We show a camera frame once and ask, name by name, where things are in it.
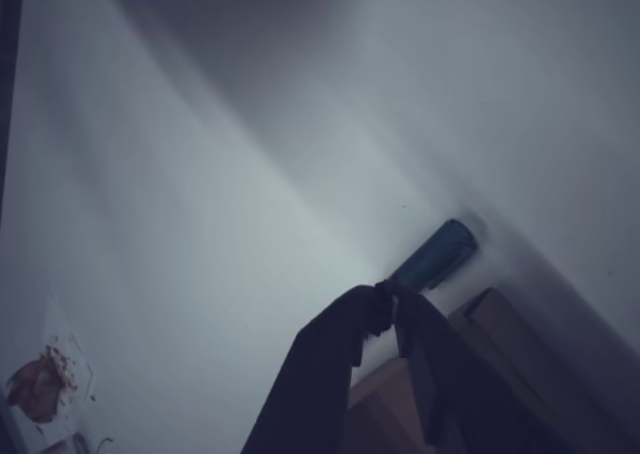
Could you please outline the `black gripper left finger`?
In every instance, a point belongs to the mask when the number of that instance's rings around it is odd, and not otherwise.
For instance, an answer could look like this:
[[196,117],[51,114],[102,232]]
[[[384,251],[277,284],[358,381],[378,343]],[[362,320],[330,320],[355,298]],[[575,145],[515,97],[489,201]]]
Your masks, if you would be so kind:
[[392,327],[388,283],[342,294],[296,335],[244,444],[244,453],[337,453],[352,369],[364,342]]

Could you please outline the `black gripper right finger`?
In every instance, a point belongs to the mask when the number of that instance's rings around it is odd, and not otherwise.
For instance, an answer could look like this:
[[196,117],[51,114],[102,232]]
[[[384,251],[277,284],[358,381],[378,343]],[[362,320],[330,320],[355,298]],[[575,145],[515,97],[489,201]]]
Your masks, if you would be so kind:
[[423,296],[394,289],[425,443],[439,453],[572,453]]

